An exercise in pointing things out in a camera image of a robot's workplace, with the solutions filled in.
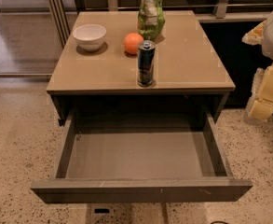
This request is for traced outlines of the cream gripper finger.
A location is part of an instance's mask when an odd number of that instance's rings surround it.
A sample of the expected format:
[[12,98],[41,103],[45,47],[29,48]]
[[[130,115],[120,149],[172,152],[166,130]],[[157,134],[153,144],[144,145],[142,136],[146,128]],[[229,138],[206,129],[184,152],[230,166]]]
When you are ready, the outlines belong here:
[[244,37],[242,38],[242,42],[252,46],[261,45],[265,24],[266,22],[262,21],[254,28],[252,28],[251,31],[244,35]]
[[268,120],[273,115],[273,64],[267,69],[256,70],[247,115],[258,120]]

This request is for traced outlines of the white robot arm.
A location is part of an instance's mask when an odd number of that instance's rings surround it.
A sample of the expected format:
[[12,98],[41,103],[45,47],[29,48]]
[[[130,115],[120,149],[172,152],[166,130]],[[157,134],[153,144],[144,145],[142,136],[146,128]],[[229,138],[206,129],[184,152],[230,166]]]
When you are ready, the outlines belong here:
[[[262,54],[273,61],[273,11],[265,21],[245,34],[242,42],[252,46],[260,45]],[[265,123],[273,115],[273,63],[266,69],[256,70],[251,92],[244,120],[254,125]]]

